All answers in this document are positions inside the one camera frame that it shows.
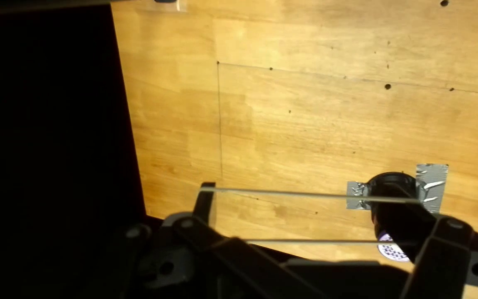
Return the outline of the silver duct tape piece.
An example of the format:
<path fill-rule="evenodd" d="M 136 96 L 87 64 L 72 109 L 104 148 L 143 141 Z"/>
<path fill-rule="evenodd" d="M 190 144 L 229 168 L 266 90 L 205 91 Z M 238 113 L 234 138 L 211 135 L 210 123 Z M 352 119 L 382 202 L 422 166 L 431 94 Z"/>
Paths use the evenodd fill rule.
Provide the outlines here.
<path fill-rule="evenodd" d="M 417 164 L 417 198 L 430 213 L 439 213 L 449 174 L 447 164 Z"/>
<path fill-rule="evenodd" d="M 365 201 L 370 186 L 364 182 L 348 181 L 346 186 L 346 208 L 349 210 L 370 210 L 371 203 Z"/>

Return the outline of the black cup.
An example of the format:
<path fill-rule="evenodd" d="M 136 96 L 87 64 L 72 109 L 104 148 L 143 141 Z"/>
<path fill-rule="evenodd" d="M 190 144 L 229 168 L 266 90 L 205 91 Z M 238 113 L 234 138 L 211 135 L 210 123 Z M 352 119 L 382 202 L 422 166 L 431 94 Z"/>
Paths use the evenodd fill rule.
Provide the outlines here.
<path fill-rule="evenodd" d="M 396 199 L 417 198 L 415 178 L 402 172 L 386 172 L 371 178 L 368 186 L 371 196 L 395 198 L 394 202 L 371 203 L 371 220 L 377 240 L 395 243 L 379 245 L 380 252 L 395 261 L 413 262 L 421 242 L 421 219 L 414 212 L 415 205 Z"/>

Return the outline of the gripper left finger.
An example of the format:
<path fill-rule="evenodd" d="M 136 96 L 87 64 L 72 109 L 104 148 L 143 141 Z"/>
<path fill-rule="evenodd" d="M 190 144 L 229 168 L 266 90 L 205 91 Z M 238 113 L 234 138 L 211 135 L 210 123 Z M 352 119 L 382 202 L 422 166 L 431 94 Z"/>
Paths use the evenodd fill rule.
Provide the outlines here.
<path fill-rule="evenodd" d="M 269 254 L 210 226 L 216 184 L 192 212 L 169 216 L 144 244 L 126 299 L 327 299 Z"/>

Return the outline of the thin tan rubber band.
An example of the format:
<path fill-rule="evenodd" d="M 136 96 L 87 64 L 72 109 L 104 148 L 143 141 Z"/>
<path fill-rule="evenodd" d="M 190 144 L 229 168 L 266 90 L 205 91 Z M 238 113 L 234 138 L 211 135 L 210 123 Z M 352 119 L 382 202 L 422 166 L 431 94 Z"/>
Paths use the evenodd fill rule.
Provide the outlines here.
<path fill-rule="evenodd" d="M 291 196 L 303 198 L 318 199 L 348 199 L 348 195 L 325 194 L 311 192 L 295 192 L 295 191 L 276 191 L 261 189 L 226 189 L 211 186 L 201 186 L 199 193 L 232 193 L 232 194 L 256 194 L 256 195 L 275 195 L 275 196 Z M 387 196 L 365 196 L 364 201 L 374 203 L 396 203 L 396 204 L 415 204 L 420 205 L 418 199 L 387 197 Z M 251 244 L 271 244 L 271 243 L 289 243 L 289 244 L 321 244 L 321 245 L 393 245 L 394 242 L 380 242 L 377 240 L 306 240 L 306 239 L 250 239 L 244 240 Z"/>

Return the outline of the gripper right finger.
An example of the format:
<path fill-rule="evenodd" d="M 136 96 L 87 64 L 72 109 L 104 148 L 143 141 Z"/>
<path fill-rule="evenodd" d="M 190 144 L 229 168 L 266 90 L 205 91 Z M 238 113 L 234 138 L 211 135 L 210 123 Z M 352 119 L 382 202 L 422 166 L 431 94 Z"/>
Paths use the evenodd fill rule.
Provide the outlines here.
<path fill-rule="evenodd" d="M 430 213 L 413 182 L 389 182 L 388 235 L 413 263 L 400 299 L 462 299 L 478 287 L 478 232 L 451 216 Z"/>

